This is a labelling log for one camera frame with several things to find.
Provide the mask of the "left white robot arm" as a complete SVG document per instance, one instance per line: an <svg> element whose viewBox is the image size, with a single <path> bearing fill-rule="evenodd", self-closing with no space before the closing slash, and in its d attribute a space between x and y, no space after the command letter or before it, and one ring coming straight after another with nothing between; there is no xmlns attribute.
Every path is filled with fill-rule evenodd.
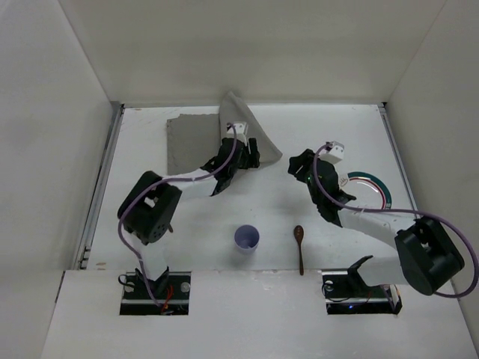
<svg viewBox="0 0 479 359"><path fill-rule="evenodd" d="M259 166L256 138L247 141L224 138L217 155L193 172L169 177L144 172L117 213L118 236L136 256L139 274L150 281L159 278L159 266L149 264L141 248L158 242L171 229L171 220L180 202L216 196L230 186L237 171ZM133 234L141 248L131 245L124 233Z"/></svg>

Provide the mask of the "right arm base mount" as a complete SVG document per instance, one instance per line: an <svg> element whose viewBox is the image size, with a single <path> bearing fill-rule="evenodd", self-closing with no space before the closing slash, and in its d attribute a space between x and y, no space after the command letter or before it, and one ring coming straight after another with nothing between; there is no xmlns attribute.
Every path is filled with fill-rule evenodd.
<svg viewBox="0 0 479 359"><path fill-rule="evenodd" d="M360 267L372 258L362 257L347 269L322 271L321 292L328 315L400 313L403 303L396 286L368 286L360 277Z"/></svg>

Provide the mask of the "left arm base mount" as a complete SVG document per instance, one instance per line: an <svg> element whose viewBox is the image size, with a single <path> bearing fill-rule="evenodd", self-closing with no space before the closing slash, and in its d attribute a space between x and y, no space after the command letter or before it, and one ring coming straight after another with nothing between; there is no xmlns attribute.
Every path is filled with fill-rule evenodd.
<svg viewBox="0 0 479 359"><path fill-rule="evenodd" d="M142 273L136 269L118 276L123 287L120 301L121 316L186 316L192 273L170 271L167 268L157 280L149 280L154 302L148 294Z"/></svg>

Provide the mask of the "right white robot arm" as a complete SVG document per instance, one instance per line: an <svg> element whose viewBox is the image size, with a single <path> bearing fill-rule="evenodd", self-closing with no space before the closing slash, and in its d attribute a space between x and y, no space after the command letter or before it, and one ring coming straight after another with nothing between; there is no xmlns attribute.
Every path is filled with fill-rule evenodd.
<svg viewBox="0 0 479 359"><path fill-rule="evenodd" d="M436 293L465 266L440 221L410 211L359 208L357 197L340 185L335 164L343 158L344 148L329 142L317 152L307 149L290 157L287 172L306 184L325 221L390 245L397 252L397 279L423 295Z"/></svg>

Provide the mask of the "grey cloth placemat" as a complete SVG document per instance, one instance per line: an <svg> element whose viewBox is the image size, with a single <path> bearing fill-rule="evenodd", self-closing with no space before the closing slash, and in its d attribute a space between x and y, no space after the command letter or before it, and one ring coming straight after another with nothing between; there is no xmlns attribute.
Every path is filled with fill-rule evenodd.
<svg viewBox="0 0 479 359"><path fill-rule="evenodd" d="M260 163L278 162L283 153L273 144L246 102L230 91L222 99L217 114L180 114L167 120L167 174L191 172L219 150L227 123L248 125L247 136L257 140Z"/></svg>

